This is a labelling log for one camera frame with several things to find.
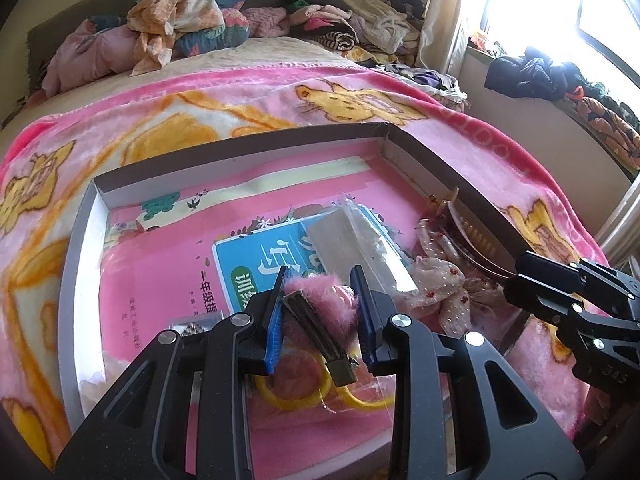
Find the blue gripper pad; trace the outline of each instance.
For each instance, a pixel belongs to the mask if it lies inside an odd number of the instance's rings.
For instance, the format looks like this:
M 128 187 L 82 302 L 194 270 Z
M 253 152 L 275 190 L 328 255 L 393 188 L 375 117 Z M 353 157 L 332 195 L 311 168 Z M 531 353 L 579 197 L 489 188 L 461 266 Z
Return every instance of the blue gripper pad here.
M 388 295 L 369 290 L 361 266 L 351 269 L 350 286 L 358 300 L 358 339 L 362 360 L 367 370 L 374 376 L 390 375 L 397 351 L 384 337 L 385 326 L 389 318 L 398 311 Z
M 273 293 L 270 298 L 270 303 L 274 301 L 274 305 L 267 328 L 267 347 L 264 354 L 264 365 L 269 374 L 273 374 L 282 352 L 282 299 L 284 298 L 284 283 L 290 275 L 289 268 L 282 266 L 273 285 Z
M 355 266 L 351 269 L 349 285 L 358 301 L 358 339 L 360 341 L 362 360 L 367 365 L 367 369 L 371 371 L 371 365 L 377 360 L 376 348 L 379 346 L 376 343 L 376 328 L 382 330 L 383 326 L 360 266 Z

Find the box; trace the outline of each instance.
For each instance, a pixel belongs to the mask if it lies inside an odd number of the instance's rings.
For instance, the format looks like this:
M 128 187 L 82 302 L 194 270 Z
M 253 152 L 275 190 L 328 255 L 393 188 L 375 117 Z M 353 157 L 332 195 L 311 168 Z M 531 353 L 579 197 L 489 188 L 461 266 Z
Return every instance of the box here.
M 231 298 L 219 277 L 216 247 L 273 223 L 309 218 L 323 207 L 319 202 L 341 193 L 354 195 L 383 223 L 391 218 L 399 236 L 407 237 L 426 197 L 445 196 L 454 187 L 462 216 L 497 248 L 495 262 L 514 270 L 514 258 L 529 246 L 511 223 L 427 146 L 391 124 L 311 126 L 220 140 L 95 177 L 74 223 L 60 291 L 60 378 L 71 429 L 84 419 L 79 383 L 104 371 L 103 349 L 126 348 L 129 354 L 116 357 L 131 360 L 169 319 L 192 309 L 199 315 L 241 308 L 242 290 Z M 167 240 L 166 247 L 159 240 Z M 265 259 L 256 265 L 266 272 L 272 256 L 279 266 L 278 255 L 289 254 L 263 251 Z M 312 251 L 297 254 L 313 257 Z M 509 340 L 519 336 L 527 317 L 518 318 Z M 383 465 L 390 436 L 385 428 L 285 476 L 346 478 L 358 464 Z

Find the pink blanket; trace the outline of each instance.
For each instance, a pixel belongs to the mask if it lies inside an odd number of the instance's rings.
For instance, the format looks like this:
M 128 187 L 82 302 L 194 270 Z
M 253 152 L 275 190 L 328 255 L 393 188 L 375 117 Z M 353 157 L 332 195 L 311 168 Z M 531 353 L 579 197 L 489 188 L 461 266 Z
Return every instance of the pink blanket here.
M 218 70 L 178 76 L 41 118 L 0 169 L 0 399 L 48 466 L 70 433 L 56 319 L 68 237 L 92 176 L 204 142 L 311 124 L 388 121 L 456 168 L 541 253 L 606 262 L 545 169 L 517 143 L 383 73 L 337 66 Z M 532 320 L 510 354 L 568 435 L 587 387 L 573 357 Z

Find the pile of clothes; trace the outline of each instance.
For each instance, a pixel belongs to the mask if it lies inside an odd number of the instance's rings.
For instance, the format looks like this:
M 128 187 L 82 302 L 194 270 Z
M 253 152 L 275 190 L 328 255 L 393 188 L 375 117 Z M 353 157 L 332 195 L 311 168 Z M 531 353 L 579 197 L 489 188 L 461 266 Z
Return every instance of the pile of clothes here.
M 42 81 L 47 98 L 103 76 L 157 70 L 249 37 L 245 0 L 140 0 L 121 16 L 92 16 L 66 37 Z
M 467 95 L 460 89 L 458 80 L 452 75 L 443 75 L 428 68 L 414 68 L 402 63 L 387 63 L 376 67 L 405 83 L 419 88 L 445 108 L 464 112 Z
M 555 62 L 528 47 L 523 57 L 502 56 L 489 65 L 484 87 L 512 98 L 564 100 L 599 134 L 622 163 L 640 170 L 640 121 L 624 103 L 611 98 L 602 83 L 587 81 L 571 62 Z
M 351 9 L 341 0 L 287 0 L 290 35 L 301 40 L 313 40 L 322 46 L 344 52 L 357 40 L 348 23 Z
M 384 54 L 414 54 L 419 31 L 406 15 L 380 0 L 344 0 L 353 10 L 351 24 L 359 42 Z

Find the pink pom-pom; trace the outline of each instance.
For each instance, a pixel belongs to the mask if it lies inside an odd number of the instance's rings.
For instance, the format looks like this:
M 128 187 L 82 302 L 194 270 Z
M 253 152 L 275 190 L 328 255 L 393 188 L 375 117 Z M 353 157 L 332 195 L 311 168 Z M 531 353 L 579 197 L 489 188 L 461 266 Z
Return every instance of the pink pom-pom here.
M 353 291 L 340 284 L 337 276 L 316 274 L 308 278 L 295 276 L 284 284 L 284 293 L 302 290 L 320 322 L 338 345 L 347 349 L 358 324 L 358 303 Z M 284 317 L 284 335 L 303 349 L 317 350 L 302 327 L 290 315 Z

